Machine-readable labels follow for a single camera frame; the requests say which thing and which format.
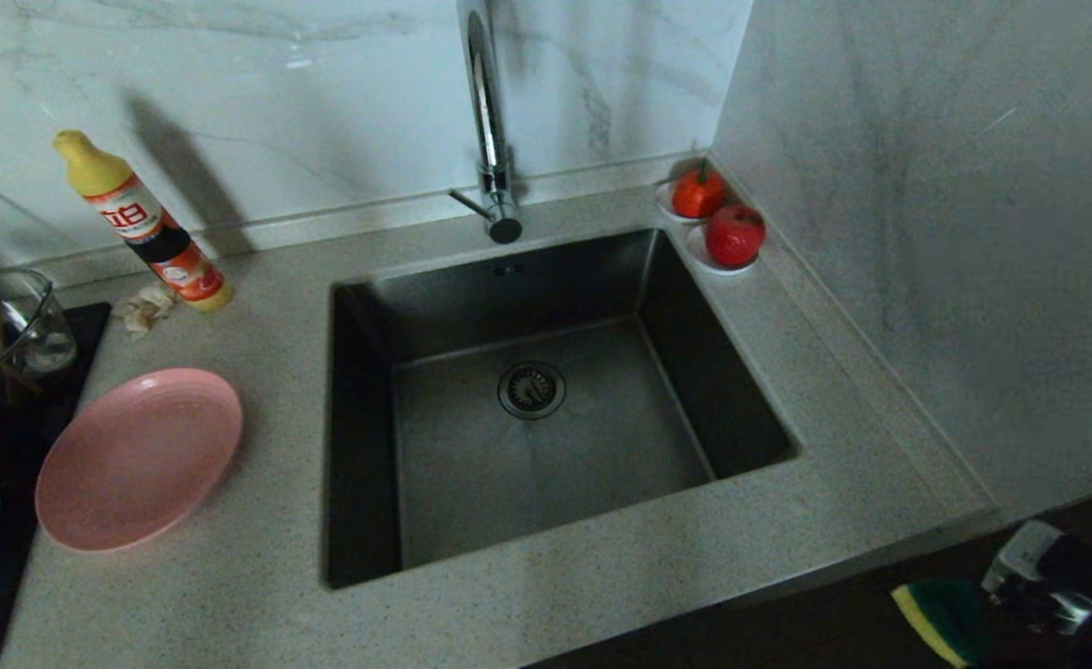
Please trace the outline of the green and yellow sponge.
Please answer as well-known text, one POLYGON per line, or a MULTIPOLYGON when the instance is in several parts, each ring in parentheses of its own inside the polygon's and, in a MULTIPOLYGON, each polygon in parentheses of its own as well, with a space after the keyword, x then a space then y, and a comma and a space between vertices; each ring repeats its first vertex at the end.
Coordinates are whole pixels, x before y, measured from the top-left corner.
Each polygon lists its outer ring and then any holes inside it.
POLYGON ((953 669, 986 669, 992 631, 984 592, 966 580, 921 580, 889 595, 915 634, 953 669))

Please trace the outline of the crumpled beige tissue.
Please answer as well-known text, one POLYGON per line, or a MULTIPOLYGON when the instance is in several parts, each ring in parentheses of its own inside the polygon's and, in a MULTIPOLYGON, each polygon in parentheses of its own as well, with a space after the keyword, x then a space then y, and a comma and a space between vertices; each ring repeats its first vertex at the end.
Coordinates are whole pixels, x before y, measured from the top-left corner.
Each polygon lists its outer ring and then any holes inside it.
POLYGON ((128 341, 136 342, 146 338, 156 322, 170 316, 177 303, 177 294, 158 282, 145 285, 118 302, 112 309, 112 318, 124 326, 128 341))

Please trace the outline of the stainless steel sink basin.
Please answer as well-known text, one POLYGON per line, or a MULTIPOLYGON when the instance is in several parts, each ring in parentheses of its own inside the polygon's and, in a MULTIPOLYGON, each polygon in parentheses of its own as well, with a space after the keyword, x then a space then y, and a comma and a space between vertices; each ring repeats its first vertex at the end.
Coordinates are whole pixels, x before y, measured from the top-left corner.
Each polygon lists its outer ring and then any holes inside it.
POLYGON ((330 588, 517 541, 795 458, 668 232, 594 240, 330 292, 330 588), (505 370, 566 398, 507 414, 505 370))

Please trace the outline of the orange-red tomato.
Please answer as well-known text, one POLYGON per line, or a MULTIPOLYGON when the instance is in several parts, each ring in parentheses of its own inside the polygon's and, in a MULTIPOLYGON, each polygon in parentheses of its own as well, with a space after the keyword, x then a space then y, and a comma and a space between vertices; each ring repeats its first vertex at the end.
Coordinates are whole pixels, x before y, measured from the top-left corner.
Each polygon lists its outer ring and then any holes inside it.
POLYGON ((727 203, 728 183, 703 158, 697 168, 678 178, 670 195, 670 206, 677 216, 703 219, 727 203))

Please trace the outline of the round metal drain strainer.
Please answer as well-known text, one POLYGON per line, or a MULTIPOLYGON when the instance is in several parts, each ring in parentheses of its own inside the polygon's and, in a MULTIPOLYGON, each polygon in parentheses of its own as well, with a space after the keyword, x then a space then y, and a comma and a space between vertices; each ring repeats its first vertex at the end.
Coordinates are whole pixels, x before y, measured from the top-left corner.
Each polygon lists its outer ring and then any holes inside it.
POLYGON ((556 413, 566 398, 566 378, 545 361, 520 361, 505 370, 497 398, 507 414, 520 420, 541 420, 556 413))

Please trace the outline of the red apple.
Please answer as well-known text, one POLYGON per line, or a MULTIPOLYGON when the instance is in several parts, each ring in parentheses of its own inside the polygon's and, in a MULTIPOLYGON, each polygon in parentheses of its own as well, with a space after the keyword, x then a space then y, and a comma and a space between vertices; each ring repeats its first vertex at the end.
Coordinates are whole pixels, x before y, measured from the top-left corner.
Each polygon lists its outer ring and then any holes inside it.
POLYGON ((723 268, 745 268, 753 264, 765 242, 765 219, 746 204, 728 204, 705 225, 705 249, 712 262, 723 268))

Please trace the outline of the pink plate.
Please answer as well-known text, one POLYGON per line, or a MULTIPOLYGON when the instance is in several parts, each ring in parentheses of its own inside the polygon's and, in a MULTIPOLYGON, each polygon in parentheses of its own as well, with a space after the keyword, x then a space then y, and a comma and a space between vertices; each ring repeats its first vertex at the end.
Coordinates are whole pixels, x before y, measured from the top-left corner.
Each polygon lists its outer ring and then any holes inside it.
POLYGON ((54 441, 37 475, 37 521, 78 552, 145 543, 200 507, 241 437, 244 403, 223 377, 197 368, 134 377, 54 441))

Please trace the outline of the chrome faucet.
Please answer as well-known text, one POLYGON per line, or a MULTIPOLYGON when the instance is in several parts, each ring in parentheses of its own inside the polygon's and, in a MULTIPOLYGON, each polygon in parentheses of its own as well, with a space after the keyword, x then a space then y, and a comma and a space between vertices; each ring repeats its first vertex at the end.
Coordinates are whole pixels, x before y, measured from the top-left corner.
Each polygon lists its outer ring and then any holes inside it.
POLYGON ((520 239, 521 224, 498 89, 491 0, 455 0, 455 5, 467 71, 468 100, 479 142, 480 190, 475 199, 459 190, 449 190, 448 196, 482 217, 492 242, 511 244, 520 239))

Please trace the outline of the clear glass measuring cup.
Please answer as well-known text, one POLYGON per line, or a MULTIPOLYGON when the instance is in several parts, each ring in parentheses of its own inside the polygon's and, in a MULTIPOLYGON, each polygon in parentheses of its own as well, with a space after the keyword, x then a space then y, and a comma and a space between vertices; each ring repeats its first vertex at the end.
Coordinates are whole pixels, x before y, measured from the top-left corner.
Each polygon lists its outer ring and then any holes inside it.
MULTIPOLYGON (((39 384, 73 365, 78 344, 54 292, 54 282, 31 268, 0 270, 5 362, 39 384)), ((0 382, 9 381, 0 369, 0 382)))

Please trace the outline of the orange detergent bottle yellow cap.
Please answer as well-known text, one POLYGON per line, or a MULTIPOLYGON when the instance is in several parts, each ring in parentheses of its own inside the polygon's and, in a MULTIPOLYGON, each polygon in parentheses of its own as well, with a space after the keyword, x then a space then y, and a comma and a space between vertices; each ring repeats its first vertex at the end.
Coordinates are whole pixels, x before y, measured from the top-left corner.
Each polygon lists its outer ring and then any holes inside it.
POLYGON ((67 181, 75 193, 183 304, 214 312, 230 303, 230 280, 124 158, 96 147, 73 128, 59 131, 52 145, 66 162, 67 181))

